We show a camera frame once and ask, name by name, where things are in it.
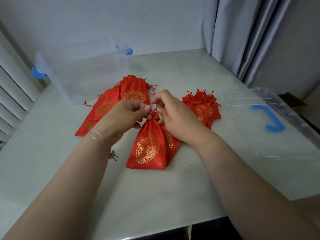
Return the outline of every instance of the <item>window blinds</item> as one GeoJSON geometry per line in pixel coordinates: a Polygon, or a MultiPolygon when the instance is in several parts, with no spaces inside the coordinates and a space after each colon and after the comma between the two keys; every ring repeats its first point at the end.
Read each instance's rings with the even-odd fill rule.
{"type": "Polygon", "coordinates": [[[0,149],[42,91],[41,84],[0,32],[0,149]]]}

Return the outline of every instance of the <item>white table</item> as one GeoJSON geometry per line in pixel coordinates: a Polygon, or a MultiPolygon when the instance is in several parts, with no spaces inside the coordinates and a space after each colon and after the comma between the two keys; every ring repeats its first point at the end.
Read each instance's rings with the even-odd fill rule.
{"type": "MultiPolygon", "coordinates": [[[[186,91],[246,89],[203,50],[129,57],[130,71],[181,98],[186,91]]],[[[90,108],[70,106],[51,84],[0,152],[0,237],[23,213],[81,140],[74,133],[90,108]]],[[[241,157],[289,199],[320,193],[318,161],[257,161],[230,120],[212,125],[241,157]]],[[[226,216],[195,151],[183,144],[165,170],[125,168],[137,130],[113,146],[94,205],[88,239],[129,239],[226,216]]]]}

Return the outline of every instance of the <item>fingernail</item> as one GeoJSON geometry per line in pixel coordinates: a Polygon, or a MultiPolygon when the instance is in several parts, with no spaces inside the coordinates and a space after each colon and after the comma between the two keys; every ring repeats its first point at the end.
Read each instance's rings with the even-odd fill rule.
{"type": "Polygon", "coordinates": [[[149,112],[150,109],[151,109],[151,106],[150,106],[150,105],[147,105],[147,106],[144,108],[144,110],[145,110],[146,112],[149,112]]]}

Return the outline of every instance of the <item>clear plastic storage box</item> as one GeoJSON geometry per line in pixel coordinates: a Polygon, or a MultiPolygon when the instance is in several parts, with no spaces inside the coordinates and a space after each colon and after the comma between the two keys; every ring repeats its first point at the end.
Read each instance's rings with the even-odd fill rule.
{"type": "Polygon", "coordinates": [[[221,99],[232,130],[257,157],[320,159],[320,136],[272,90],[229,90],[221,99]]]}
{"type": "Polygon", "coordinates": [[[47,74],[72,105],[92,99],[130,75],[128,45],[101,39],[36,54],[36,69],[47,74]]]}

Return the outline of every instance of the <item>hand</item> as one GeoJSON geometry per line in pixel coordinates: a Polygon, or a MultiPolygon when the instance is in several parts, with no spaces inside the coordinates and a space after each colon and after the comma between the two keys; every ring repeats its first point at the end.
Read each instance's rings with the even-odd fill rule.
{"type": "Polygon", "coordinates": [[[95,126],[106,140],[115,144],[131,128],[139,129],[143,118],[152,119],[151,106],[136,100],[120,100],[95,126]]]}
{"type": "Polygon", "coordinates": [[[155,94],[152,104],[163,118],[166,129],[176,138],[195,148],[210,130],[191,112],[191,110],[172,96],[168,90],[155,94]]]}

